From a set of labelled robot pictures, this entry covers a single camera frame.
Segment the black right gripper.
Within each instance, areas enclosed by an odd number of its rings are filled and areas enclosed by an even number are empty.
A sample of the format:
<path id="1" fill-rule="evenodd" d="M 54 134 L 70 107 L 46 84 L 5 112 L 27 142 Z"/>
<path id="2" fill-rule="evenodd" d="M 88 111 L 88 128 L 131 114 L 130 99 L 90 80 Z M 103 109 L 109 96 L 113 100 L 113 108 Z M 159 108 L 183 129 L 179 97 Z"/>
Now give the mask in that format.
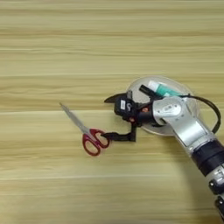
<path id="1" fill-rule="evenodd" d="M 108 97 L 104 102 L 105 103 L 115 103 L 116 99 L 119 97 L 132 98 L 132 91 L 129 90 L 125 93 L 115 94 Z M 157 122 L 154 118 L 152 111 L 152 103 L 138 103 L 131 101 L 127 104 L 127 111 L 125 114 L 125 120 L 131 123 L 131 130 L 127 134 L 118 134 L 117 132 L 108 132 L 102 134 L 103 137 L 106 137 L 110 141 L 117 142 L 135 142 L 137 136 L 137 126 L 141 127 L 145 123 L 151 125 L 156 125 Z"/>

